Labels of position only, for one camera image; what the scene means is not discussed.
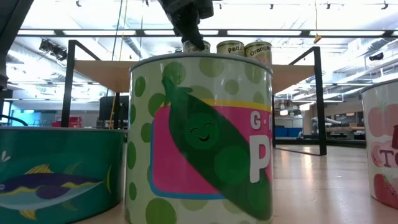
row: black metal frame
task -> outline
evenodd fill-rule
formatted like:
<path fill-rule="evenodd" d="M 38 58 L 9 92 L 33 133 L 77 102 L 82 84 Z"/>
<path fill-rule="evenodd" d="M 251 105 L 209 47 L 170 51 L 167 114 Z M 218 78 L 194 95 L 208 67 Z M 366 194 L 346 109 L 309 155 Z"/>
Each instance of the black metal frame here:
<path fill-rule="evenodd" d="M 69 117 L 70 117 L 70 104 L 72 101 L 72 85 L 73 85 L 73 73 L 75 70 L 75 53 L 76 46 L 81 48 L 84 52 L 90 55 L 95 60 L 101 60 L 92 51 L 88 50 L 83 44 L 77 40 L 69 40 L 68 42 L 68 57 L 67 57 L 67 73 L 65 75 L 65 91 L 63 94 L 62 102 L 62 117 L 61 117 L 61 127 L 69 127 Z M 120 106 L 120 93 L 116 93 L 115 108 L 114 108 L 114 129 L 119 128 L 119 106 Z"/>
<path fill-rule="evenodd" d="M 289 149 L 281 149 L 276 147 L 277 141 L 275 139 L 275 110 L 274 110 L 274 95 L 272 96 L 272 145 L 275 149 L 297 152 L 302 154 L 308 154 L 312 156 L 325 156 L 327 154 L 326 149 L 326 127 L 325 127 L 325 107 L 323 103 L 323 83 L 322 83 L 322 64 L 321 64 L 321 48 L 312 47 L 308 51 L 304 52 L 301 56 L 296 58 L 289 65 L 294 65 L 301 59 L 305 58 L 308 54 L 313 52 L 314 56 L 314 73 L 315 73 L 315 88 L 317 93 L 317 112 L 318 112 L 318 140 L 315 144 L 319 145 L 319 154 L 314 154 L 310 152 L 300 152 Z"/>

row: teal can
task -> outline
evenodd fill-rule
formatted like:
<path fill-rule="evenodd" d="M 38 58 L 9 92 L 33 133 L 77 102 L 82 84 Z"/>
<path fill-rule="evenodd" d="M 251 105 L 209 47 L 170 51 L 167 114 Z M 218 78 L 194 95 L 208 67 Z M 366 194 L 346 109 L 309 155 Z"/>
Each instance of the teal can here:
<path fill-rule="evenodd" d="M 0 128 L 0 223 L 70 223 L 122 197 L 125 133 Z"/>

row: cable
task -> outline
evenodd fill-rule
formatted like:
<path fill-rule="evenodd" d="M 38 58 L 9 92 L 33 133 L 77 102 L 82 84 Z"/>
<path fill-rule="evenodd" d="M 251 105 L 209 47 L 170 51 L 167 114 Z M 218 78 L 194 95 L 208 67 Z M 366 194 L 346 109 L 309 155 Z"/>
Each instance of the cable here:
<path fill-rule="evenodd" d="M 116 48 L 116 41 L 118 40 L 118 31 L 119 31 L 119 25 L 120 25 L 120 17 L 122 15 L 122 8 L 123 8 L 123 0 L 120 1 L 118 24 L 116 25 L 116 35 L 114 36 L 114 42 L 113 42 L 112 61 L 113 61 L 113 58 L 114 58 L 114 50 Z M 112 124 L 115 97 L 116 97 L 116 94 L 113 96 L 113 105 L 112 105 L 112 110 L 111 110 L 111 117 L 109 119 L 109 129 L 111 129 L 111 124 Z"/>
<path fill-rule="evenodd" d="M 122 40 L 120 41 L 120 53 L 119 53 L 119 61 L 122 57 L 122 49 L 123 49 L 123 37 L 124 37 L 124 30 L 126 28 L 126 19 L 127 19 L 127 3 L 128 1 L 126 1 L 126 7 L 124 9 L 124 22 L 123 22 L 123 32 L 122 32 Z M 119 19 L 121 16 L 121 8 L 122 5 L 120 5 L 120 13 L 119 13 Z M 116 37 L 118 36 L 118 30 L 119 30 L 119 21 L 118 21 L 118 28 L 116 29 L 116 36 L 115 36 L 115 42 L 113 45 L 113 53 L 112 53 L 112 61 L 113 61 L 113 56 L 114 56 L 114 50 L 115 50 L 115 46 L 116 46 Z M 111 129 L 112 125 L 112 118 L 113 118 L 113 111 L 114 111 L 114 104 L 116 102 L 116 94 L 113 96 L 113 103 L 112 103 L 112 110 L 111 110 L 111 117 L 109 119 L 109 129 Z"/>
<path fill-rule="evenodd" d="M 322 36 L 318 35 L 318 7 L 317 7 L 317 0 L 315 1 L 315 40 L 313 41 L 314 44 L 318 43 L 319 40 L 322 39 Z"/>

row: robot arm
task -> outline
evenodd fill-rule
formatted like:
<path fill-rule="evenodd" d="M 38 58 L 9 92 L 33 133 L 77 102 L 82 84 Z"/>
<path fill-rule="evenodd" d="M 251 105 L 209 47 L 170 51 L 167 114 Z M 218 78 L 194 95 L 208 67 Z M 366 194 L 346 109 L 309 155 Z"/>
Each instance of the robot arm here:
<path fill-rule="evenodd" d="M 169 21 L 174 26 L 177 36 L 182 36 L 182 42 L 189 40 L 199 49 L 205 49 L 203 38 L 199 33 L 200 19 L 206 19 L 214 14 L 212 0 L 158 0 L 166 12 Z"/>

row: pink label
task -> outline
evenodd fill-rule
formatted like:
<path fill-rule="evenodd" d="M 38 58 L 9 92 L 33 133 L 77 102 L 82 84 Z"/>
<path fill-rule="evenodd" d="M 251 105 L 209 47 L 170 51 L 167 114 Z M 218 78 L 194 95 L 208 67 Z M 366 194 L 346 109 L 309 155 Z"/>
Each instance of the pink label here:
<path fill-rule="evenodd" d="M 232 106 L 214 106 L 214 109 L 228 119 L 248 143 L 250 143 L 250 136 L 267 136 L 270 140 L 268 152 L 271 153 L 272 115 L 270 112 Z M 155 114 L 151 145 L 152 190 L 155 194 L 164 197 L 218 198 L 218 191 L 186 161 L 175 146 L 169 131 L 169 113 L 170 107 L 167 106 L 162 107 Z M 260 146 L 259 158 L 265 156 L 266 149 Z M 272 159 L 269 160 L 265 172 L 271 182 Z"/>

